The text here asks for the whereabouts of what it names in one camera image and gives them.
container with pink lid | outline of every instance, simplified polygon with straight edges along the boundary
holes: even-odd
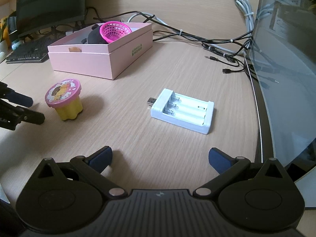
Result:
[[[45,95],[45,102],[54,108],[62,120],[75,119],[83,107],[79,98],[81,85],[77,79],[66,79],[53,85]]]

white battery charger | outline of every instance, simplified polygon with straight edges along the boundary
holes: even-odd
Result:
[[[214,102],[163,89],[157,99],[150,98],[151,117],[181,126],[202,134],[208,134],[213,117]]]

computer monitor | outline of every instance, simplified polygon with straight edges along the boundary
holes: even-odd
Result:
[[[252,37],[256,161],[277,158],[316,208],[316,0],[259,0]]]
[[[85,0],[16,0],[19,37],[84,18]]]

cable tie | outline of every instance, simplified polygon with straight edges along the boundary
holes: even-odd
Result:
[[[254,12],[250,12],[250,13],[244,14],[245,17],[250,16],[250,15],[254,15]]]

silver screw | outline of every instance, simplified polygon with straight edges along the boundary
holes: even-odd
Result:
[[[195,192],[200,196],[208,196],[212,191],[209,188],[198,188],[195,190]]]
[[[109,194],[112,196],[120,196],[123,195],[125,191],[122,188],[112,188],[109,190]]]

